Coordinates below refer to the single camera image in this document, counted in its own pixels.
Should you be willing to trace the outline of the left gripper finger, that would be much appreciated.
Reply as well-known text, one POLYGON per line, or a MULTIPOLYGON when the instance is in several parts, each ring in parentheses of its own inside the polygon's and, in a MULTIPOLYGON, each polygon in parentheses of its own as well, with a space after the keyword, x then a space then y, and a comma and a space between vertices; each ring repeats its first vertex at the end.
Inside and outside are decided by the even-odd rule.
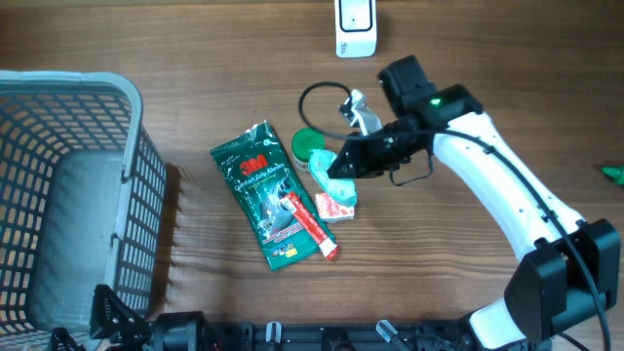
POLYGON ((134 338, 137 316, 107 285, 97 285, 94 290, 90 320, 90 337, 105 339, 134 338))
POLYGON ((65 328, 55 328, 50 337, 47 351, 81 351, 81 346, 65 328))

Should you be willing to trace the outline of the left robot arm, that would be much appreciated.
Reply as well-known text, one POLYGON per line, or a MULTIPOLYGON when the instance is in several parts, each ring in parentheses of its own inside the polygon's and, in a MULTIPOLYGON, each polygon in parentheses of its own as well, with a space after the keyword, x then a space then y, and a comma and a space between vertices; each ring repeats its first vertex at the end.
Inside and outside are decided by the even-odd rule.
POLYGON ((94 291, 90 338, 113 351, 224 349, 202 312, 161 314, 148 323, 107 285, 94 291))

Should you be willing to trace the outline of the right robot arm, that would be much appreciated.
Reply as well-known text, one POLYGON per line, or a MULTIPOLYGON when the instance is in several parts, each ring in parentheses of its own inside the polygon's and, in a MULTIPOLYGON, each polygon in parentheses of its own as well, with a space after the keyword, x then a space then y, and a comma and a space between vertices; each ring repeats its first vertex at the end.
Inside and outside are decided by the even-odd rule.
POLYGON ((482 104, 462 85, 438 89, 415 57, 378 75, 395 113, 382 124, 352 93, 340 114, 355 127, 329 169, 333 178, 381 176, 417 152, 450 168, 506 236, 519 264, 494 303, 472 312, 473 343, 496 350, 541 343, 617 299, 620 237, 606 220, 586 220, 555 196, 503 140, 482 104))

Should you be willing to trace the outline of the red sauce bottle green cap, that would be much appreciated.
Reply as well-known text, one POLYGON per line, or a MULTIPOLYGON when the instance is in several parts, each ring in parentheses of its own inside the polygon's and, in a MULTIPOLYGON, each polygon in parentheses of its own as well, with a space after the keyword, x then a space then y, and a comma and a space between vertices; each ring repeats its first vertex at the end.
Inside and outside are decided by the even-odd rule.
POLYGON ((624 185, 624 166, 604 166, 602 167, 602 173, 607 176, 615 184, 619 186, 624 185))

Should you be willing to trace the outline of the red toothpaste tube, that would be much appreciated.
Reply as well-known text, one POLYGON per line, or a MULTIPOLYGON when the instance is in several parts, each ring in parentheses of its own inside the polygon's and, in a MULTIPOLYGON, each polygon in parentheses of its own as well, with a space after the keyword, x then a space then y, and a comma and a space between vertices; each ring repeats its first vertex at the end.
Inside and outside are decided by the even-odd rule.
POLYGON ((290 192, 282 198, 280 202, 308 232, 309 236, 319 247, 323 256, 327 260, 333 260, 338 253, 339 246, 327 234, 316 218, 307 210, 300 197, 295 192, 290 192))

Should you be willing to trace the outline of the small red white packet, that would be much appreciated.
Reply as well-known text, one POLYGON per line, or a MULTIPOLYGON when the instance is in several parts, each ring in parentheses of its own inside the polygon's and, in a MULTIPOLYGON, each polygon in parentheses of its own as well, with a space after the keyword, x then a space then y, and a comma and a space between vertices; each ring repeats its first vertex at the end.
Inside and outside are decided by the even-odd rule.
POLYGON ((315 205, 320 219, 334 223, 355 217, 355 208, 346 207, 337 203, 328 193, 315 195, 315 205))

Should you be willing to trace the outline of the teal wet wipes pack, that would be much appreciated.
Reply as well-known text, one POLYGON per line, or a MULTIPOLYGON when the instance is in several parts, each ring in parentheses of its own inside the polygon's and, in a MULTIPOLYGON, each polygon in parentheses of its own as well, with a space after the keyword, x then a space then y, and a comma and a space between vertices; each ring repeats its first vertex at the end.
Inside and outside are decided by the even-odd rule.
POLYGON ((357 204, 357 190, 352 179, 330 178, 329 167, 337 155, 326 149, 312 149, 308 162, 310 174, 338 204, 345 207, 354 207, 357 204))

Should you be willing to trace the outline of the green 3M gloves packet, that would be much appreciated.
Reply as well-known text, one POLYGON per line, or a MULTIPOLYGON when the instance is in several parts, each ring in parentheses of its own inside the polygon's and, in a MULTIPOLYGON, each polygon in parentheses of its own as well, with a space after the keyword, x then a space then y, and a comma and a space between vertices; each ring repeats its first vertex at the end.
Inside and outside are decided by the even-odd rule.
POLYGON ((264 121, 210 150, 224 180, 245 213, 270 268, 294 264, 319 247, 280 200, 295 192, 327 234, 314 202, 272 126, 264 121))

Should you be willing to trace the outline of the green lid jar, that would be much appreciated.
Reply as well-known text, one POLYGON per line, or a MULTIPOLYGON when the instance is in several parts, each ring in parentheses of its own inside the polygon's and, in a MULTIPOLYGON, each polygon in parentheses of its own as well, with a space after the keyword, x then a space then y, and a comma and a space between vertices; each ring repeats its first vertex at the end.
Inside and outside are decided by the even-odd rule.
POLYGON ((294 165, 301 171, 307 172, 313 149, 324 149, 325 138, 322 134, 310 129, 299 130, 292 137, 292 156, 294 165))

